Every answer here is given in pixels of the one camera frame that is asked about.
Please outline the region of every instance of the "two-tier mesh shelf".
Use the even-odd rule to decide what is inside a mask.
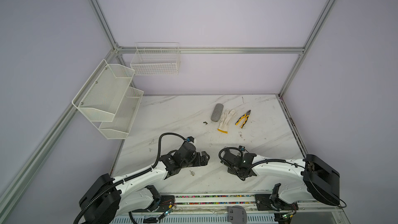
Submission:
[[[180,48],[177,42],[136,42],[130,63],[135,75],[178,75]]]
[[[125,139],[130,133],[144,92],[130,86],[133,69],[120,64],[108,64],[105,60],[99,67],[104,68],[87,93],[79,99],[82,88],[72,104],[107,139]]]

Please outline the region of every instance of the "white robotic arm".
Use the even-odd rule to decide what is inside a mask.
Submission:
[[[160,142],[164,135],[174,135],[184,142],[178,150],[160,156]],[[76,217],[77,224],[82,216],[84,224],[110,223],[117,215],[136,209],[154,211],[159,207],[160,195],[153,184],[178,174],[182,168],[207,165],[210,156],[206,152],[196,152],[194,138],[184,138],[175,133],[164,133],[159,137],[158,156],[153,165],[127,175],[111,178],[109,174],[100,176],[79,201],[81,212]]]
[[[234,155],[230,150],[239,151]],[[315,199],[324,204],[340,207],[340,175],[315,155],[305,159],[284,160],[262,157],[249,153],[245,147],[226,147],[218,157],[242,181],[257,175],[273,175],[294,180],[292,183],[278,183],[269,196],[271,209],[279,211],[296,201]]]

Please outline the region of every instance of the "work glove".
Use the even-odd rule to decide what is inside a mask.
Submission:
[[[218,126],[218,130],[220,132],[228,133],[229,121],[235,115],[236,115],[236,110],[235,109],[232,109],[232,110],[225,109],[225,112],[221,114],[220,125]]]

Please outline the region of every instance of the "marble surface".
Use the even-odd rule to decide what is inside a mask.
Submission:
[[[224,110],[237,111],[228,134],[219,132],[219,122],[210,120],[217,103],[223,104]],[[251,110],[251,114],[241,129],[235,122],[247,110]],[[270,191],[276,183],[291,182],[267,175],[241,181],[227,173],[227,167],[220,163],[218,152],[226,146],[242,145],[249,152],[265,157],[302,158],[275,95],[144,96],[113,175],[130,173],[153,163],[159,136],[164,132],[194,137],[197,151],[206,151],[210,160],[207,166],[185,168],[155,183],[160,193]],[[164,136],[161,154],[178,149],[181,144],[179,137]]]

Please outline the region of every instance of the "gray eraser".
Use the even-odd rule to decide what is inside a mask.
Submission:
[[[217,122],[220,120],[223,108],[224,108],[223,104],[218,103],[216,105],[210,118],[211,121]]]

